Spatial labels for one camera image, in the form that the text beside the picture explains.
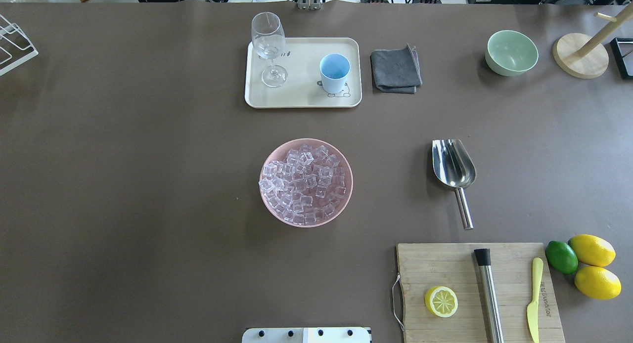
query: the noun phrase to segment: yellow knife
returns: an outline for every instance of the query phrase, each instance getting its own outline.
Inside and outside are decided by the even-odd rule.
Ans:
[[[527,305],[527,327],[534,343],[539,343],[539,293],[543,278],[543,260],[540,257],[532,261],[532,302]]]

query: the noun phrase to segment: metal scoop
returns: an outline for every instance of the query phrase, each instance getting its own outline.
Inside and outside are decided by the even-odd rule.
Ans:
[[[442,183],[454,190],[464,229],[473,229],[464,188],[475,181],[476,173],[475,166],[461,140],[441,139],[433,141],[433,171]]]

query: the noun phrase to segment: wooden cutting board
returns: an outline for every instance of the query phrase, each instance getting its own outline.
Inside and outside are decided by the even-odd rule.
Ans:
[[[486,307],[473,256],[478,248],[490,248],[505,342],[532,341],[526,308],[532,300],[532,260],[540,257],[545,263],[539,301],[540,341],[564,343],[543,243],[398,244],[405,343],[488,343]],[[450,287],[457,295],[457,312],[449,318],[434,316],[424,303],[424,294],[436,285]]]

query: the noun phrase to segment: folded towel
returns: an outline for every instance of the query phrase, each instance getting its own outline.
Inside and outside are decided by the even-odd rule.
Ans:
[[[409,44],[400,50],[374,50],[371,70],[376,87],[384,92],[415,93],[422,84],[418,53]]]

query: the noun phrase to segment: yellow lemon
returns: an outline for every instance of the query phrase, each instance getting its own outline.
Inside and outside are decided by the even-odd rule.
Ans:
[[[578,260],[588,265],[607,266],[615,259],[615,250],[606,240],[590,234],[581,234],[569,240]]]
[[[574,284],[581,293],[598,300],[612,299],[622,291],[618,276],[598,266],[585,266],[579,269]]]
[[[450,317],[457,311],[457,295],[446,286],[431,287],[424,295],[424,303],[432,314]]]

